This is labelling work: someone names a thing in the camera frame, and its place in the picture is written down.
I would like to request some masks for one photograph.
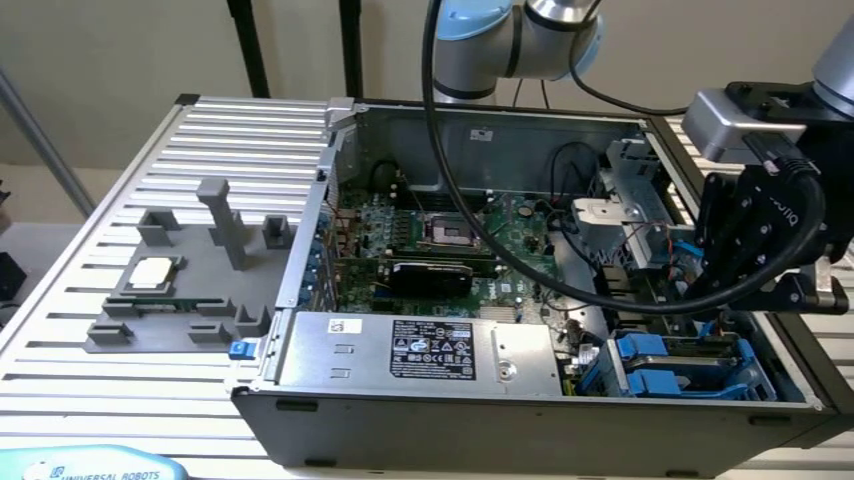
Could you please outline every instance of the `black cable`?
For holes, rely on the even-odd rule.
[[[368,186],[369,192],[374,191],[374,177],[377,176],[377,171],[380,170],[380,167],[382,167],[384,165],[394,165],[396,169],[401,170],[401,165],[398,164],[398,161],[393,158],[381,158],[377,162],[374,162],[374,165],[372,165],[372,171],[369,172],[369,186]]]
[[[597,166],[600,164],[600,160],[598,160],[598,153],[596,151],[596,149],[586,144],[585,142],[568,142],[564,145],[561,145],[556,151],[552,154],[552,159],[550,159],[550,164],[552,164],[552,176],[550,176],[550,180],[549,180],[549,201],[550,202],[560,202],[561,199],[564,199],[564,185],[561,187],[561,196],[558,197],[558,200],[556,200],[556,166],[558,163],[558,157],[561,156],[561,153],[564,152],[564,150],[566,150],[570,147],[585,147],[589,152],[593,154],[593,158],[596,158],[596,162],[597,162]],[[576,165],[576,161],[572,158],[570,159],[570,166],[576,169],[576,174],[581,177],[582,176],[582,172],[578,169],[578,165]]]
[[[602,3],[602,0],[594,0],[593,4],[590,5],[590,10],[588,10],[588,15],[585,15],[585,19],[582,20],[582,25],[590,22],[590,19],[593,18],[593,14],[597,12],[597,8],[600,7],[601,3]],[[593,88],[590,85],[588,85],[582,80],[582,77],[578,74],[578,71],[576,70],[576,56],[577,56],[576,43],[580,36],[581,35],[577,34],[570,40],[570,75],[573,76],[573,80],[576,81],[578,88],[581,88],[585,91],[585,93],[588,93],[588,95],[594,96],[604,102],[608,102],[612,105],[625,108],[626,110],[630,110],[636,113],[642,113],[644,115],[661,115],[666,117],[670,115],[684,115],[685,112],[689,111],[688,107],[674,108],[672,110],[658,110],[656,108],[642,107],[640,105],[636,105],[634,103],[629,103],[618,98],[612,97],[610,95],[606,95],[605,93],[600,92],[596,88]]]
[[[566,231],[566,226],[564,224],[564,219],[561,219],[560,222],[561,222],[561,234],[564,235],[564,239],[566,240],[566,243],[570,244],[570,248],[576,252],[576,255],[578,255],[578,258],[581,258],[585,261],[585,263],[590,266],[590,268],[593,268],[594,272],[597,272],[600,270],[600,266],[597,265],[597,262],[594,262],[590,259],[588,254],[585,254],[585,252],[582,252],[581,247],[578,245],[576,245],[576,242],[573,241],[573,237],[570,237],[570,234]]]
[[[742,297],[756,292],[765,284],[777,277],[789,268],[789,261],[800,258],[804,252],[812,247],[812,240],[820,232],[823,220],[825,218],[825,194],[819,181],[812,176],[801,176],[795,181],[795,187],[805,195],[807,210],[801,226],[789,239],[789,243],[781,250],[780,254],[768,262],[760,270],[748,276],[738,284],[710,293],[705,297],[692,300],[681,300],[669,304],[636,303],[618,300],[616,298],[598,295],[586,290],[581,290],[570,285],[564,284],[549,275],[542,274],[537,269],[528,265],[508,250],[502,243],[486,231],[478,217],[476,217],[466,198],[464,197],[460,186],[454,179],[452,166],[445,154],[442,146],[442,137],[440,134],[440,118],[437,113],[437,99],[433,94],[433,65],[434,65],[434,43],[437,40],[437,24],[440,20],[440,12],[442,9],[442,0],[430,0],[430,8],[428,10],[428,18],[425,21],[425,35],[422,38],[422,98],[425,101],[425,116],[428,121],[428,133],[430,138],[430,146],[437,158],[442,179],[449,189],[449,195],[454,201],[454,205],[460,210],[461,216],[476,235],[484,243],[490,247],[496,255],[508,263],[508,265],[530,278],[544,287],[557,291],[568,297],[576,298],[582,302],[608,307],[614,310],[626,312],[653,314],[653,315],[678,315],[692,314],[712,310],[728,303],[740,300]]]
[[[517,83],[517,93],[513,94],[513,107],[517,106],[517,101],[520,100],[520,92],[522,91],[522,82],[525,82],[525,79],[521,78],[520,79],[520,83]]]
[[[540,81],[540,89],[544,92],[544,103],[546,104],[546,110],[552,110],[552,105],[549,105],[549,93],[546,93],[546,80]]]

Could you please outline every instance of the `capacitor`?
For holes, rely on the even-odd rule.
[[[309,253],[311,255],[319,255],[323,252],[323,243],[321,240],[311,241],[311,247],[309,247]]]
[[[309,259],[306,260],[306,268],[318,268],[321,265],[321,254],[317,253],[314,255],[309,255]]]
[[[534,216],[534,209],[529,206],[521,206],[517,213],[522,218],[532,218]]]
[[[303,286],[309,287],[318,282],[318,270],[310,270],[303,275]]]

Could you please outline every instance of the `motherboard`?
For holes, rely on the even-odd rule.
[[[337,209],[338,307],[540,322],[542,291],[501,262],[446,198],[345,191]],[[485,227],[529,265],[558,276],[544,200],[513,193],[473,197]]]

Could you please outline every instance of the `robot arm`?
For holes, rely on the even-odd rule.
[[[594,0],[446,0],[437,29],[437,100],[496,103],[498,78],[569,77],[574,46],[581,73],[593,63],[605,31]]]
[[[854,237],[854,16],[803,85],[736,82],[698,93],[684,129],[704,156],[745,164],[745,172],[706,178],[697,242],[705,272],[689,297],[732,285],[776,255],[817,199],[804,198],[786,169],[816,175],[827,198],[824,228],[809,255],[791,260],[769,291],[742,299],[742,310],[844,314],[849,300],[831,265]]]

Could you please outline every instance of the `white label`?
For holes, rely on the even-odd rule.
[[[330,318],[329,333],[362,333],[361,318]]]
[[[493,130],[473,130],[469,139],[478,142],[492,142],[494,133]]]

